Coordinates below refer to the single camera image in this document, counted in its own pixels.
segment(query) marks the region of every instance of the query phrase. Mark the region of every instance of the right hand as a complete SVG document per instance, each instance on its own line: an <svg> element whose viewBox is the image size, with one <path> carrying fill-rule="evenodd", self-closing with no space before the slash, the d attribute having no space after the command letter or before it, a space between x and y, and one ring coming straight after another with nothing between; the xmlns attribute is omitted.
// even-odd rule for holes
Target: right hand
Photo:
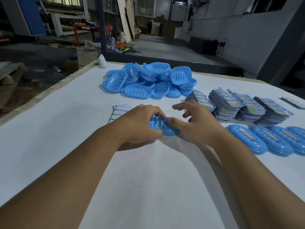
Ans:
<svg viewBox="0 0 305 229"><path fill-rule="evenodd" d="M191 116L189 123L177 118L169 118L168 123L180 130L182 136L192 143L211 145L225 131L225 128L214 118L208 108L194 100L173 105L173 109L186 112L184 118Z"/></svg>

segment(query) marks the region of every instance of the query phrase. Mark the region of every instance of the pile of soap dishes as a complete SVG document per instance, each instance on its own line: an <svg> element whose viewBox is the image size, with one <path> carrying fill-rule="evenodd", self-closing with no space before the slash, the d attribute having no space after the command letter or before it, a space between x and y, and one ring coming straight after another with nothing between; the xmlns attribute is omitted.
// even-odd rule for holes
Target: pile of soap dishes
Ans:
<svg viewBox="0 0 305 229"><path fill-rule="evenodd" d="M106 76L109 80L104 80L102 86L108 92L124 91L127 97L136 99L189 96L197 84L188 66L171 69L168 63L163 62L144 63L143 67L128 63L121 70L106 72Z"/></svg>
<svg viewBox="0 0 305 229"><path fill-rule="evenodd" d="M293 153L305 156L305 129L300 127L261 127L250 128L229 125L227 130L238 138L255 155L270 151L281 157Z"/></svg>

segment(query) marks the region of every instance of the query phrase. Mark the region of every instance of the metal pillar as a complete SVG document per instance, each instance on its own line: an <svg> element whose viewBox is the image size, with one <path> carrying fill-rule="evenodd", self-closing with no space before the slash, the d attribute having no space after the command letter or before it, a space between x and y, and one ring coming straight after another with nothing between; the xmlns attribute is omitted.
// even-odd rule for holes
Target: metal pillar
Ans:
<svg viewBox="0 0 305 229"><path fill-rule="evenodd" d="M113 12L112 15L112 30L113 30L113 37L115 41L117 41L117 28L116 28L116 0L111 0L111 10Z"/></svg>
<svg viewBox="0 0 305 229"><path fill-rule="evenodd" d="M99 26L99 37L101 39L101 54L106 58L107 56L107 44L106 44L106 31L105 31L105 19L104 19L104 9L103 1L95 0L95 6L98 15L98 26Z"/></svg>

